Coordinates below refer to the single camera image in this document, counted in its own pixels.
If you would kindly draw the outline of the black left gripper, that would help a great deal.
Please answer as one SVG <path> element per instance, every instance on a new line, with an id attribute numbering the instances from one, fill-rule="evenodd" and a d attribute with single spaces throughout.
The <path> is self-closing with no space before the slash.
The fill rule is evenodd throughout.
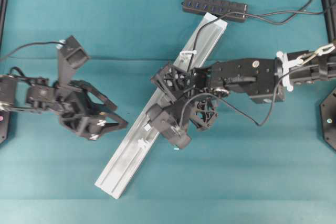
<path id="1" fill-rule="evenodd" d="M 55 103 L 50 107 L 59 115 L 59 122 L 80 137 L 97 140 L 102 135 L 127 127 L 128 122 L 116 113 L 94 115 L 97 111 L 116 111 L 117 106 L 93 85 L 86 81 L 72 80 L 61 86 L 55 81 Z M 95 103 L 89 97 L 92 94 L 101 103 Z"/>

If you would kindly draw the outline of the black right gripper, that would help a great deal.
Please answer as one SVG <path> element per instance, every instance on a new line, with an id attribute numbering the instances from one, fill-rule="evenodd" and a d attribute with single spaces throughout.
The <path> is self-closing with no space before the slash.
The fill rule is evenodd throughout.
<path id="1" fill-rule="evenodd" d="M 169 105 L 164 110 L 173 117 L 174 126 L 187 129 L 192 122 L 199 131 L 205 131 L 214 124 L 218 116 L 214 98 L 196 86 L 191 73 L 168 63 L 151 82 L 167 96 Z"/>

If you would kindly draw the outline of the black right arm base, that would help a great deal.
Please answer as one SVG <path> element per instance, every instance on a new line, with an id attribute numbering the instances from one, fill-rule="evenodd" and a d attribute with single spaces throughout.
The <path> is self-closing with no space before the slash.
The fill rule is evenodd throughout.
<path id="1" fill-rule="evenodd" d="M 320 114 L 324 141 L 335 150 L 335 89 L 321 102 Z"/>

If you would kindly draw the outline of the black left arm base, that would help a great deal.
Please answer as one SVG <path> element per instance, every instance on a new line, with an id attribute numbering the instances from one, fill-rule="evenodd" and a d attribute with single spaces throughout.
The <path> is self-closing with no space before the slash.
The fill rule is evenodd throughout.
<path id="1" fill-rule="evenodd" d="M 10 122 L 10 112 L 1 111 L 0 112 L 1 121 L 0 121 L 0 141 L 1 144 L 7 139 L 9 133 L 9 122 Z"/>

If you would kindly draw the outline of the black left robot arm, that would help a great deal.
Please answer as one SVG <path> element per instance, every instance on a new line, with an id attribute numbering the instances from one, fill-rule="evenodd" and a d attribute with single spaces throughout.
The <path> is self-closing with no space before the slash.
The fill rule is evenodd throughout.
<path id="1" fill-rule="evenodd" d="M 116 114 L 117 106 L 86 81 L 50 85 L 47 78 L 28 77 L 18 67 L 14 70 L 18 73 L 1 76 L 2 112 L 52 112 L 63 127 L 90 141 L 128 124 Z"/>

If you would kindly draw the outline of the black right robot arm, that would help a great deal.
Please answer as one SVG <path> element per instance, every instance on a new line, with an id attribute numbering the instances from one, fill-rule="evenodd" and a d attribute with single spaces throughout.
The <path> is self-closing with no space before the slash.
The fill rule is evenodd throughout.
<path id="1" fill-rule="evenodd" d="M 167 96 L 167 105 L 156 103 L 146 114 L 162 134 L 183 134 L 189 123 L 204 131 L 217 119 L 216 100 L 232 92 L 245 93 L 255 103 L 274 103 L 283 101 L 284 91 L 295 84 L 333 79 L 333 46 L 326 51 L 279 52 L 274 59 L 218 61 L 189 71 L 169 63 L 152 78 Z"/>

